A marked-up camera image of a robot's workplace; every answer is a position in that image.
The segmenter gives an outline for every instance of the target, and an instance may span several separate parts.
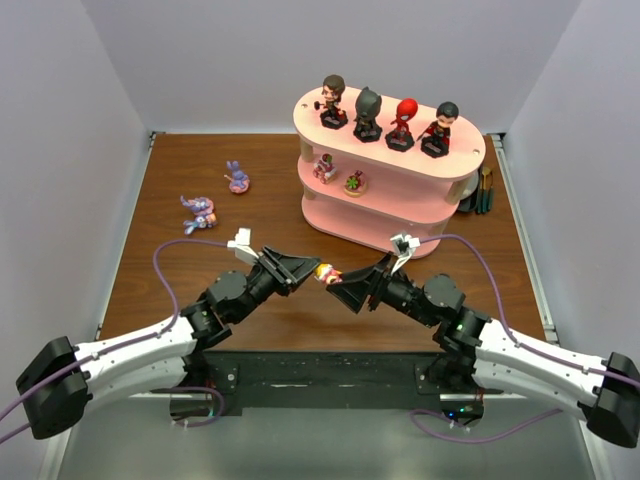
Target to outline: purple toy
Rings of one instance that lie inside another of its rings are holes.
[[[213,213],[213,201],[207,197],[198,197],[193,200],[185,200],[180,197],[182,204],[187,207],[196,216],[194,220],[185,220],[183,225],[187,227],[184,231],[185,235],[191,235],[196,228],[211,228],[217,225],[215,213]]]
[[[227,162],[227,168],[231,170],[231,177],[225,175],[224,178],[229,180],[229,190],[233,193],[241,194],[249,190],[249,175],[240,170],[237,161]]]

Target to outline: white wall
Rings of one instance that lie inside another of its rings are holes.
[[[0,409],[44,344],[88,341],[128,226],[145,129],[78,0],[0,6]],[[22,407],[1,435],[25,423]],[[0,446],[33,480],[46,442]]]
[[[300,96],[348,84],[511,125],[579,0],[83,0],[144,124],[292,131]]]
[[[640,366],[639,17],[584,0],[505,144],[563,345]],[[609,450],[638,478],[640,451]]]

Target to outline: black figurine base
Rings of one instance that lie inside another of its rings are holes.
[[[358,127],[353,131],[353,136],[360,140],[362,143],[377,142],[382,135],[382,127],[372,128],[371,130],[364,130]]]
[[[402,136],[395,136],[394,132],[389,132],[384,139],[387,142],[387,147],[397,152],[406,152],[416,144],[413,140],[413,135],[410,133]]]
[[[342,115],[335,116],[330,111],[325,110],[320,114],[320,121],[322,126],[331,128],[333,130],[339,130],[349,123],[346,112],[343,110]]]
[[[449,146],[436,137],[423,138],[420,150],[431,158],[440,158],[449,155]]]

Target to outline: figurine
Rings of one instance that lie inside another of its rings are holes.
[[[351,197],[359,197],[366,190],[367,180],[361,170],[356,170],[353,175],[350,175],[344,185],[344,192]]]
[[[333,265],[329,263],[322,263],[314,271],[316,280],[324,283],[325,285],[331,285],[332,283],[342,282],[342,272],[333,268]]]
[[[377,142],[382,128],[376,123],[376,117],[382,108],[382,97],[364,87],[356,99],[356,128],[353,134],[361,142]]]
[[[316,110],[324,107],[324,111],[320,114],[320,121],[324,127],[339,130],[347,124],[347,113],[338,107],[345,88],[344,78],[340,75],[329,75],[322,82],[324,103],[315,102],[313,107]]]
[[[211,228],[218,224],[213,201],[207,197],[198,197],[193,200],[185,200],[180,197],[182,205],[187,207],[196,216],[194,220],[185,220],[182,224],[187,227],[185,235],[191,235],[196,228]]]
[[[416,113],[418,113],[418,102],[413,98],[405,98],[398,104],[396,119],[391,122],[391,125],[395,124],[396,128],[384,137],[387,141],[387,147],[398,152],[406,152],[413,147],[415,142],[408,122],[416,116]]]
[[[444,102],[436,111],[436,120],[418,137],[422,138],[420,149],[432,158],[444,157],[449,154],[451,125],[460,114],[458,106],[453,102]]]
[[[325,153],[313,164],[313,176],[320,179],[321,183],[329,183],[335,177],[338,170],[333,164],[333,157]]]
[[[229,180],[229,190],[238,195],[249,190],[249,175],[240,170],[240,164],[235,160],[227,162],[227,168],[231,170],[231,176],[225,175],[224,178]]]

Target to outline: pink shelf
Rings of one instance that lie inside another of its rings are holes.
[[[360,93],[356,88],[347,87],[340,103],[340,108],[347,112],[349,123],[340,130],[325,128],[320,123],[320,112],[313,108],[315,101],[323,101],[321,92],[322,88],[319,87],[298,101],[293,111],[293,122],[304,141],[323,151],[379,164],[414,176],[449,182],[469,177],[484,159],[486,146],[482,134],[464,117],[459,117],[451,127],[451,147],[446,157],[431,158],[425,155],[420,150],[419,142],[404,153],[387,148],[384,135],[392,130],[390,124],[395,119],[396,106],[400,100],[384,95],[382,110],[377,118],[378,124],[383,128],[382,137],[378,142],[360,142],[353,136],[354,105]],[[435,120],[435,114],[435,108],[420,105],[417,115],[409,122],[414,138],[417,139]]]
[[[444,201],[450,182],[435,182],[402,175],[382,165],[367,164],[344,156],[334,155],[333,163],[338,173],[328,184],[323,184],[313,176],[313,162],[298,159],[298,175],[302,183],[317,195],[324,195],[360,209],[386,215],[396,220],[429,225],[450,218],[458,205]],[[369,187],[364,195],[350,197],[344,193],[347,176],[362,170],[367,176]]]
[[[424,238],[432,235],[432,227],[410,226],[400,220],[380,221],[380,216],[358,208],[341,206],[334,200],[316,197],[313,200],[302,199],[302,213],[307,222],[330,235],[344,238],[382,252],[392,250],[390,238],[402,231],[414,237]],[[440,243],[439,240],[421,245],[413,258],[426,257]]]

